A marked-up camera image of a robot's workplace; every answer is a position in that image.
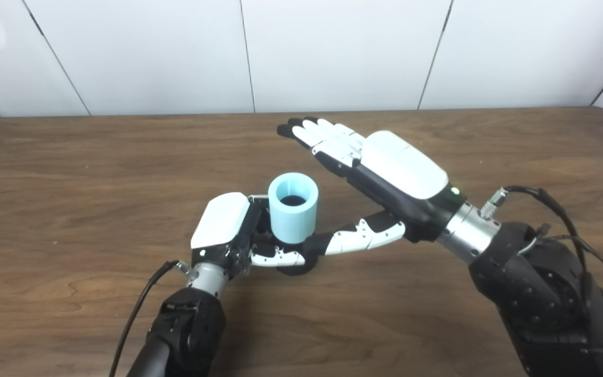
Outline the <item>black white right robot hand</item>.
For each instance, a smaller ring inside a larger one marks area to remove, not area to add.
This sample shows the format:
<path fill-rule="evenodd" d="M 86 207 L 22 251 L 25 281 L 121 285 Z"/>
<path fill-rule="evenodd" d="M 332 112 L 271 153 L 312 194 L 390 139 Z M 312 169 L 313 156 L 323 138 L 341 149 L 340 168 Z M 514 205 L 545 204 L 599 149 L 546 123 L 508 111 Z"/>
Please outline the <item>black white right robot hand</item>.
<path fill-rule="evenodd" d="M 444 169 L 391 131 L 363 137 L 316 117 L 291 118 L 276 131 L 382 208 L 356 225 L 309 236 L 302 246 L 304 256 L 368 250 L 402 238 L 434 242 L 466 203 Z"/>

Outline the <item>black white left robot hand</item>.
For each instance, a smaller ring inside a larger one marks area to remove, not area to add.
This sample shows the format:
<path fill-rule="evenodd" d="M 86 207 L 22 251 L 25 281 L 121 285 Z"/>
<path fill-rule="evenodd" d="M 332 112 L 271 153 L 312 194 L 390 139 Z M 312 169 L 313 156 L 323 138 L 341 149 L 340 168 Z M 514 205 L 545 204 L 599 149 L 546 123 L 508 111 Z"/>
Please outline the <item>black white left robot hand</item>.
<path fill-rule="evenodd" d="M 304 256 L 302 244 L 289 244 L 273 233 L 269 199 L 239 192 L 208 202 L 191 238 L 191 266 L 210 263 L 225 270 L 228 279 L 256 267 L 275 267 L 288 276 L 314 269 L 318 256 Z"/>

